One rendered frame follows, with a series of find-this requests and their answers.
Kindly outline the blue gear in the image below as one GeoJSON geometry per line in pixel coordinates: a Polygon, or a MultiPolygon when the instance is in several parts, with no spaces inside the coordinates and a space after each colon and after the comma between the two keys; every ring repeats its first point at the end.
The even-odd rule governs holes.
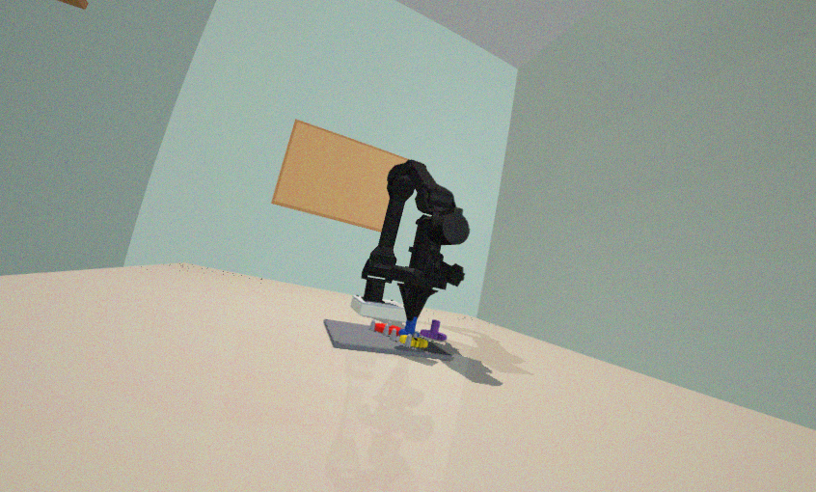
{"type": "MultiPolygon", "coordinates": [[[[417,323],[417,318],[416,317],[414,317],[413,320],[406,319],[405,329],[399,329],[398,334],[400,336],[401,335],[402,336],[403,335],[407,336],[408,334],[411,334],[413,336],[413,334],[415,332],[415,328],[416,328],[416,323],[417,323]]],[[[415,332],[415,333],[417,333],[418,337],[419,337],[420,334],[418,332],[415,332]]]]}

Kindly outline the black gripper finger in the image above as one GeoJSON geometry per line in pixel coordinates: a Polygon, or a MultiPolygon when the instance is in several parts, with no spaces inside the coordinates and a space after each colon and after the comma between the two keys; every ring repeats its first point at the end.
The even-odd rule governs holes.
{"type": "MultiPolygon", "coordinates": [[[[429,288],[428,288],[428,289],[429,289],[429,288]]],[[[415,317],[416,317],[416,318],[419,318],[419,316],[420,316],[420,314],[421,314],[421,312],[422,312],[422,309],[423,309],[423,307],[424,307],[424,305],[425,305],[425,303],[426,303],[427,299],[429,298],[429,296],[433,295],[434,293],[436,293],[436,292],[438,292],[438,291],[439,291],[439,290],[429,289],[429,291],[428,291],[427,293],[425,293],[425,294],[424,294],[424,295],[421,297],[420,303],[419,303],[419,305],[418,305],[418,308],[417,308],[417,311],[416,311],[416,314],[415,314],[415,317]]]]}
{"type": "Polygon", "coordinates": [[[421,287],[412,287],[401,283],[397,283],[397,285],[399,286],[399,290],[401,293],[406,318],[408,320],[413,320],[418,305],[420,303],[421,297],[425,293],[427,293],[429,289],[421,287]]]}

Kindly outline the red gear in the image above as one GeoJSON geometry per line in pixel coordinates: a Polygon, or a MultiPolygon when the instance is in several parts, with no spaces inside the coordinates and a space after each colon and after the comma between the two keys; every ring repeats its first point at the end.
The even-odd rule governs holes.
{"type": "MultiPolygon", "coordinates": [[[[384,330],[384,327],[385,327],[385,325],[386,325],[386,324],[387,324],[387,323],[375,323],[374,330],[376,330],[377,332],[381,332],[381,333],[383,333],[383,330],[384,330]]],[[[401,329],[401,328],[400,328],[400,327],[398,327],[398,326],[394,326],[394,325],[389,326],[389,335],[391,334],[391,332],[392,332],[392,330],[393,330],[394,328],[396,329],[396,334],[397,334],[398,336],[400,336],[400,335],[398,334],[398,331],[399,331],[399,329],[401,329]]]]}

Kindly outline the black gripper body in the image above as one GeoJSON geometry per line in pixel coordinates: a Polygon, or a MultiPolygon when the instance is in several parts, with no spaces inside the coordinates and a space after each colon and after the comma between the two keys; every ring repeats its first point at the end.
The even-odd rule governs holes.
{"type": "Polygon", "coordinates": [[[413,247],[409,246],[409,252],[412,253],[409,267],[392,265],[388,269],[386,279],[402,282],[404,285],[412,287],[429,289],[436,287],[446,290],[447,282],[445,279],[439,279],[438,275],[434,274],[434,271],[433,276],[425,274],[426,267],[431,257],[435,256],[436,252],[438,252],[438,258],[440,258],[442,255],[440,251],[440,247],[415,242],[413,247]]]}

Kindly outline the purple gear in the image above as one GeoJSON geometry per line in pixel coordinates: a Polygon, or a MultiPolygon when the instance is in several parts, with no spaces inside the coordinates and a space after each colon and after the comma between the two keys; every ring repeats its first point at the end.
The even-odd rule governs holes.
{"type": "Polygon", "coordinates": [[[446,341],[448,339],[448,336],[444,333],[439,332],[440,323],[441,323],[440,320],[432,319],[430,330],[421,329],[421,334],[424,337],[431,338],[434,340],[446,341]]]}

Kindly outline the yellow gear with black stripe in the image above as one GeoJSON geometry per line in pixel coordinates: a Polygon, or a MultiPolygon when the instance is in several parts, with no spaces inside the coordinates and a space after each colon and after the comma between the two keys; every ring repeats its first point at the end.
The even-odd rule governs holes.
{"type": "MultiPolygon", "coordinates": [[[[401,335],[399,341],[401,343],[405,343],[406,338],[407,338],[407,336],[405,336],[405,335],[402,336],[401,335]]],[[[412,338],[411,346],[419,347],[419,348],[422,348],[422,347],[426,348],[428,346],[428,342],[426,340],[422,339],[422,338],[416,337],[416,338],[412,338]]]]}

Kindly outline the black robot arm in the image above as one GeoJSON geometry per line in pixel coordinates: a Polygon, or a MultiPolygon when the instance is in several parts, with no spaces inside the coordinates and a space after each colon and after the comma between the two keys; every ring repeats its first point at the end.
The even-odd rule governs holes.
{"type": "MultiPolygon", "coordinates": [[[[415,160],[407,160],[403,164],[395,165],[387,176],[387,190],[389,203],[380,235],[378,246],[370,253],[364,269],[362,279],[367,280],[363,301],[385,304],[383,293],[385,283],[393,280],[386,279],[388,269],[396,264],[394,243],[398,232],[405,202],[417,190],[415,198],[420,212],[432,216],[422,215],[416,221],[417,231],[415,242],[434,245],[459,245],[467,240],[470,227],[463,216],[463,208],[456,207],[454,195],[446,187],[439,185],[433,176],[428,173],[426,166],[415,160]],[[376,279],[369,276],[385,278],[376,279]]],[[[453,286],[459,286],[464,281],[464,267],[457,263],[453,266],[443,261],[444,256],[438,258],[436,252],[432,256],[425,270],[425,274],[438,275],[453,286]],[[428,273],[429,272],[429,273],[428,273]]]]}

